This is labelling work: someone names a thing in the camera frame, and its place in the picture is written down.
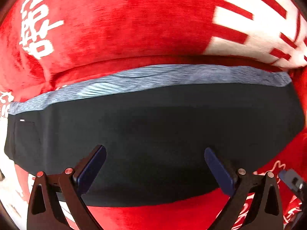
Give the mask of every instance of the black pocket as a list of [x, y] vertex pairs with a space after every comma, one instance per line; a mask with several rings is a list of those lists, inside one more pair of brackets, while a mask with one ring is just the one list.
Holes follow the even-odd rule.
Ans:
[[14, 140], [14, 162], [28, 172], [41, 167], [44, 159], [43, 150], [35, 123], [16, 121]]
[[16, 116], [10, 115], [7, 119], [7, 139], [5, 140], [4, 153], [9, 157], [9, 159], [14, 160], [15, 155], [15, 120]]

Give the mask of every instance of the silver pin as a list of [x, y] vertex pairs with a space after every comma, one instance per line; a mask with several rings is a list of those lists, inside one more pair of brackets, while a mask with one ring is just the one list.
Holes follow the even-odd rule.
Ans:
[[270, 177], [270, 178], [273, 178], [273, 177], [274, 177], [274, 174], [273, 174], [271, 171], [268, 172], [267, 174], [268, 174], [268, 177]]
[[245, 175], [246, 174], [246, 170], [245, 169], [238, 169], [238, 173], [240, 175]]

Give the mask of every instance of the gray fabric trim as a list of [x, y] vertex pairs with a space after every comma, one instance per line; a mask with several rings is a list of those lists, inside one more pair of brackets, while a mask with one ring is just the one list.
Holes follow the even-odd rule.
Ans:
[[286, 72], [267, 72], [254, 67], [219, 65], [155, 65], [122, 71], [113, 75], [68, 85], [26, 102], [12, 102], [9, 114], [43, 110], [58, 102], [128, 93], [170, 85], [257, 84], [283, 87], [291, 82]]

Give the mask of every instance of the red fabric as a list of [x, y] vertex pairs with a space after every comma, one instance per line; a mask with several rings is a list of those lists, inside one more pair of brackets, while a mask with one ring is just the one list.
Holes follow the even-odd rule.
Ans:
[[[295, 51], [287, 43], [259, 28], [274, 21], [275, 33], [283, 33], [292, 45], [301, 44], [303, 39], [297, 37], [296, 28], [301, 27], [304, 19], [300, 20], [300, 13], [291, 0], [42, 0], [30, 7], [32, 1], [25, 3], [25, 18], [22, 18], [21, 9], [26, 0], [18, 0], [0, 26], [0, 90], [12, 91], [15, 101], [26, 101], [81, 80], [147, 65], [225, 64], [218, 58], [202, 58], [202, 54], [244, 56], [281, 67], [307, 64], [304, 60], [307, 49], [298, 47], [295, 51], [304, 53], [295, 57]], [[248, 11], [245, 5], [251, 2], [255, 5]], [[257, 12], [258, 5], [266, 13]], [[21, 34], [22, 23], [29, 21], [30, 12], [40, 9], [34, 20], [41, 18], [33, 23], [40, 33], [23, 45], [21, 35], [32, 36], [33, 32], [27, 29]], [[293, 12], [297, 12], [294, 21]], [[254, 26], [246, 30], [244, 25], [254, 21]], [[42, 28], [46, 23], [57, 25], [44, 33]], [[287, 25], [286, 29], [279, 29], [282, 25]], [[260, 42], [249, 43], [253, 39]], [[43, 57], [28, 54], [31, 43], [43, 41], [52, 45], [52, 53]], [[44, 49], [40, 46], [36, 50], [41, 53]]]
[[305, 115], [307, 114], [307, 68], [289, 71], [295, 90], [300, 98]]

